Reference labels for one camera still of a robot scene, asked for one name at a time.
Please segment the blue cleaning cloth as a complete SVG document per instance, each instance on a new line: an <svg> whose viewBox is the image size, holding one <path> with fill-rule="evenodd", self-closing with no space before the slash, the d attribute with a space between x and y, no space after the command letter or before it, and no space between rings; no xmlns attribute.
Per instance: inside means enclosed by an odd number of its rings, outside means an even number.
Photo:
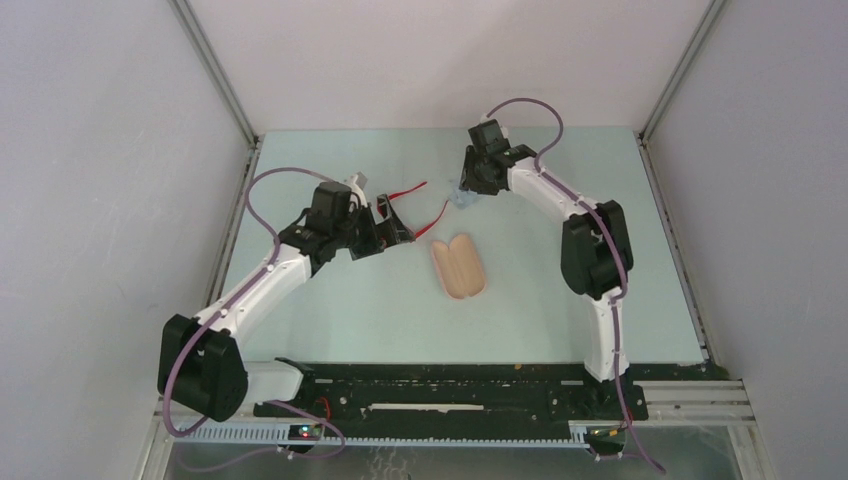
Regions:
<svg viewBox="0 0 848 480"><path fill-rule="evenodd" d="M478 200L478 194L473 191L454 189L448 197L449 201L459 210L472 206Z"/></svg>

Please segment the pink glasses case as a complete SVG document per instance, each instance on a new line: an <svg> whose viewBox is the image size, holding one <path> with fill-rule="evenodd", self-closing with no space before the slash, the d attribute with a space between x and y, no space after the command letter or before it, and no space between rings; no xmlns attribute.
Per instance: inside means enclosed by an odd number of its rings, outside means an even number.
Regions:
<svg viewBox="0 0 848 480"><path fill-rule="evenodd" d="M486 289L483 264L469 234L458 234L449 242L434 241L430 252L441 287L449 298L463 300Z"/></svg>

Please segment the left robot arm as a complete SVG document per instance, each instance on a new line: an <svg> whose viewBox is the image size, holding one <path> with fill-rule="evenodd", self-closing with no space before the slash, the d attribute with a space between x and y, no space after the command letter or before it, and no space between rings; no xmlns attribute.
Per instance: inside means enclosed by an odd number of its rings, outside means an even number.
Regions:
<svg viewBox="0 0 848 480"><path fill-rule="evenodd" d="M416 231L397 216L388 195L372 208L342 189L317 190L312 204L276 235L260 265L222 298L192 317L176 314L162 333L157 389L202 417L223 422L244 404L277 401L292 416L316 403L296 362L247 362L241 347L296 288L312 279L339 250L359 260L412 243Z"/></svg>

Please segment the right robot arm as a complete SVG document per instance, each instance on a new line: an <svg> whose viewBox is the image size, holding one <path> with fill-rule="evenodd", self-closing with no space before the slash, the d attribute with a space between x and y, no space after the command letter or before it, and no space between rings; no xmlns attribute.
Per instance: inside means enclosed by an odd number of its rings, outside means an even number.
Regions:
<svg viewBox="0 0 848 480"><path fill-rule="evenodd" d="M598 203L554 175L519 145L499 150L468 146L460 189L495 196L510 192L561 226L560 270L566 285L590 304L591 346L584 366L596 380L581 392L585 411L606 418L622 403L611 381L629 366L623 353L622 304L628 292L632 250L623 208Z"/></svg>

